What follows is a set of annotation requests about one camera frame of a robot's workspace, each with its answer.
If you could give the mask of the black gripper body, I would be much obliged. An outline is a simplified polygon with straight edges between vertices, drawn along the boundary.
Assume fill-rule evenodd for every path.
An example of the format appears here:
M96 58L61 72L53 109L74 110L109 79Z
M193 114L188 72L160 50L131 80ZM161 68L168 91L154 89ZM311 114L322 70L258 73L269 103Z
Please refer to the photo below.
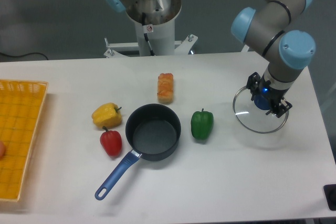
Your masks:
M266 80L264 76L258 82L258 89L254 96L255 106L278 106L281 99L285 96L288 89L280 90L273 88L271 81Z

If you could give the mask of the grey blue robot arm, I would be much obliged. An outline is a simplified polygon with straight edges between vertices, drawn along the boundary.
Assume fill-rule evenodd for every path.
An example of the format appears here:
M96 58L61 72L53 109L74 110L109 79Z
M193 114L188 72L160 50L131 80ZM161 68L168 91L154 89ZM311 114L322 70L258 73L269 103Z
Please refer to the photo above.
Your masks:
M175 19L181 0L105 0L116 12L125 12L133 21L141 56L186 53L187 44L175 45ZM312 0L265 0L257 11L244 8L234 19L231 33L268 61L262 76L254 73L246 87L256 107L281 117L292 105L285 94L316 51L307 33L285 28L311 4Z

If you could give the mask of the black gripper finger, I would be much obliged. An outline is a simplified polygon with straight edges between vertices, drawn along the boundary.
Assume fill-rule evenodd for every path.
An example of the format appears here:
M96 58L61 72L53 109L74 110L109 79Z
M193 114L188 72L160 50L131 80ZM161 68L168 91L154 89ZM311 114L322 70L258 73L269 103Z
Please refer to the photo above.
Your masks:
M282 117L292 108L292 104L285 98L281 98L280 100L271 99L268 103L269 110L266 112L266 115L274 114L276 117Z
M261 77L257 72L254 72L248 77L246 89L250 91L252 101L255 99L255 96L260 95L260 80Z

